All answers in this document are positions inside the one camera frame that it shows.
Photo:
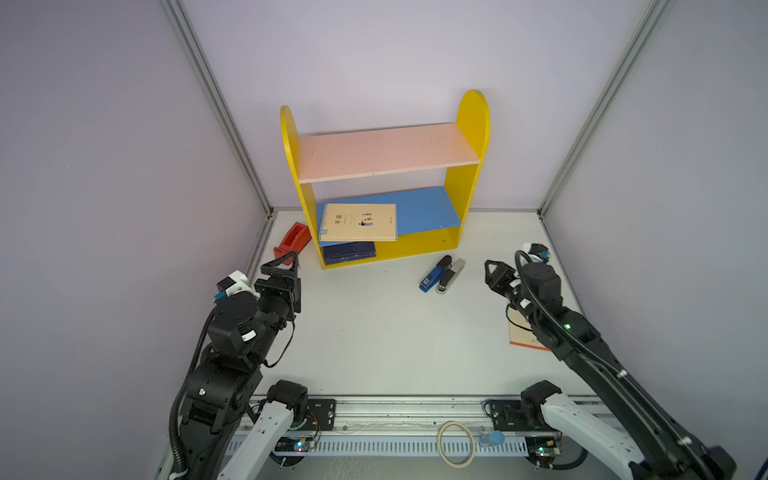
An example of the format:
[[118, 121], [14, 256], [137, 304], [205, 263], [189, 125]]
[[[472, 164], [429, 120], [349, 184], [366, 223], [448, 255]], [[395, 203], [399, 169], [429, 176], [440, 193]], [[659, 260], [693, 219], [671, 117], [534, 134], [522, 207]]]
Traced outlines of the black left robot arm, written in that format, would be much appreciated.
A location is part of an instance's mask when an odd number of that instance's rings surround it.
[[235, 271], [217, 284], [214, 306], [174, 398], [168, 436], [172, 479], [213, 479], [243, 416], [278, 334], [301, 311], [299, 260], [290, 251], [264, 263], [261, 278]]

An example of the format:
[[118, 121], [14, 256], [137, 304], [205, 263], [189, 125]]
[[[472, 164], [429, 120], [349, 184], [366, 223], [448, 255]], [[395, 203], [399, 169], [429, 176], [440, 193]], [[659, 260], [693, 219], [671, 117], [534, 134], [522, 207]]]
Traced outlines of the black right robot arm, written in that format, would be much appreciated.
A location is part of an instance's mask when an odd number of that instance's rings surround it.
[[597, 328], [563, 304], [562, 282], [544, 261], [517, 251], [514, 265], [488, 260], [485, 283], [528, 322], [537, 340], [576, 373], [622, 425], [618, 432], [550, 382], [527, 389], [534, 418], [575, 440], [622, 479], [731, 479], [733, 457], [706, 446], [628, 373]]

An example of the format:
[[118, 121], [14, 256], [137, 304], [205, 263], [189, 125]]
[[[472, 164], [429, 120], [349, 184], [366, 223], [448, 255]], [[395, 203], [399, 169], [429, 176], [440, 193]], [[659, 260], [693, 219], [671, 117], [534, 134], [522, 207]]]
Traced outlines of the beige book orange edge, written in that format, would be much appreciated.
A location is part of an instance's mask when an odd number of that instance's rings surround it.
[[532, 332], [532, 327], [520, 312], [512, 307], [507, 307], [506, 317], [511, 345], [547, 351], [547, 348], [537, 340]]

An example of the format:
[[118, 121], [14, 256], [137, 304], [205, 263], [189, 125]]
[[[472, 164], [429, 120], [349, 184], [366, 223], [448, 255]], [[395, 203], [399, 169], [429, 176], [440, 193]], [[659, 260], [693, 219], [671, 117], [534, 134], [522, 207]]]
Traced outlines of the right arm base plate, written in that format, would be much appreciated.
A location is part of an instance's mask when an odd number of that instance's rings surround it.
[[483, 403], [483, 411], [498, 431], [538, 432], [548, 428], [540, 408], [527, 400], [488, 399]]

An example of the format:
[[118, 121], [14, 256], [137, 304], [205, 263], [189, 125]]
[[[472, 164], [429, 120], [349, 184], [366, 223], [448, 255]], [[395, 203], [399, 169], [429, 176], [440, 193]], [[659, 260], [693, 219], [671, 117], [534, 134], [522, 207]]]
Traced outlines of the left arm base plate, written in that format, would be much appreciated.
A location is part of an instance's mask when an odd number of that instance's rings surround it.
[[337, 400], [331, 397], [310, 396], [305, 417], [291, 426], [290, 431], [321, 433], [333, 431], [336, 419]]

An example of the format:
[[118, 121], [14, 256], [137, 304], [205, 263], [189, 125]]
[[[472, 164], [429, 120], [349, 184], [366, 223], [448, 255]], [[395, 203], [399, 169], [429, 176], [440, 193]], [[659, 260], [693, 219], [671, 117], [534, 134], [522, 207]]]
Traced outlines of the dark purple book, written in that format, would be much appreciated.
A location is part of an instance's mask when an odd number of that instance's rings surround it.
[[376, 257], [374, 242], [349, 242], [322, 248], [323, 260], [327, 266], [366, 260]]

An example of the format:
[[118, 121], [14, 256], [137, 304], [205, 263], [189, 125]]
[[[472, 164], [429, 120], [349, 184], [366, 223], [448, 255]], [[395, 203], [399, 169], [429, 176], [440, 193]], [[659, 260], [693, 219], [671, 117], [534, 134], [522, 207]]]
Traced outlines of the beige book blue edge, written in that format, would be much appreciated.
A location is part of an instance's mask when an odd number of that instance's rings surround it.
[[323, 242], [395, 241], [395, 204], [328, 203], [319, 229]]

